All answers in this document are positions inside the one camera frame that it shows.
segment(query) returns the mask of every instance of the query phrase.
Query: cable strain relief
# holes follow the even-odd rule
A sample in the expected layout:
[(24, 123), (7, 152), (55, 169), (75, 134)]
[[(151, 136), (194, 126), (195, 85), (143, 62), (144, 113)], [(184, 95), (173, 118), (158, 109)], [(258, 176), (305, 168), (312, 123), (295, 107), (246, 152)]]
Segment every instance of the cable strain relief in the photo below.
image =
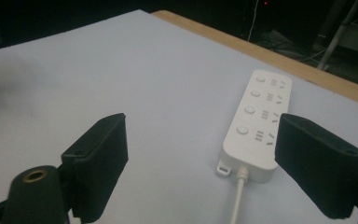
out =
[(238, 169), (237, 171), (237, 179), (243, 179), (244, 182), (248, 182), (248, 177), (249, 177), (249, 170), (242, 166), (240, 167), (240, 169)]

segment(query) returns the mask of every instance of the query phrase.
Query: white power strip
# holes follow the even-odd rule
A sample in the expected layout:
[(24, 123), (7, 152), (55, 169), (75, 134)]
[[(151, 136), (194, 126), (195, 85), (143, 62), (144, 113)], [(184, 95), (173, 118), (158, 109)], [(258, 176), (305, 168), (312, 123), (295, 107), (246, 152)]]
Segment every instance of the white power strip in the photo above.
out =
[(271, 179), (279, 120), (289, 107), (292, 80), (264, 70), (255, 70), (231, 122), (217, 173), (227, 176), (245, 167), (255, 182)]

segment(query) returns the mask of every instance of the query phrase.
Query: round white button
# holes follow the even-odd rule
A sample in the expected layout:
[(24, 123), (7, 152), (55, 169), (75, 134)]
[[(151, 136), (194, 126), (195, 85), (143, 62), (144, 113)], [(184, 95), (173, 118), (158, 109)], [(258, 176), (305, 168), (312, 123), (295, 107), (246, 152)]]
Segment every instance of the round white button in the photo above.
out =
[(255, 108), (252, 107), (252, 106), (247, 105), (247, 106), (245, 107), (245, 112), (248, 113), (248, 114), (254, 114)]
[(240, 125), (237, 127), (237, 132), (240, 134), (247, 134), (249, 132), (249, 129), (244, 125)]
[(264, 82), (266, 79), (264, 77), (257, 77), (256, 80), (259, 82)]
[(261, 92), (260, 91), (251, 91), (251, 94), (253, 96), (260, 96)]

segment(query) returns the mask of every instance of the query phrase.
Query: white table surface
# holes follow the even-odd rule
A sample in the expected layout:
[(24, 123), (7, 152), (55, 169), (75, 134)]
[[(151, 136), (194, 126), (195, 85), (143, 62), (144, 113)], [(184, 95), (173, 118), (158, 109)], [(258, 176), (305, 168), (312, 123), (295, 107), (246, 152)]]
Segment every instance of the white table surface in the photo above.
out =
[[(142, 11), (0, 49), (0, 202), (10, 181), (125, 113), (130, 160), (99, 223), (227, 223), (235, 178), (214, 170), (255, 69), (293, 80), (289, 112), (358, 147), (358, 103)], [(239, 223), (325, 217), (282, 168), (246, 186)]]

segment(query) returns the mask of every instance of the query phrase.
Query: wooden table edge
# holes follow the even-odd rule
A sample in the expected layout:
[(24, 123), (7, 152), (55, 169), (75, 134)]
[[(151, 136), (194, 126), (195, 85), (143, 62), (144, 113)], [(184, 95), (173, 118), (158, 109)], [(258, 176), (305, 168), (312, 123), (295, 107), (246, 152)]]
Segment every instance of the wooden table edge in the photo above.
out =
[(228, 35), (209, 26), (171, 13), (170, 11), (161, 10), (152, 13), (152, 15), (358, 102), (358, 84), (356, 83), (299, 63), (235, 36)]

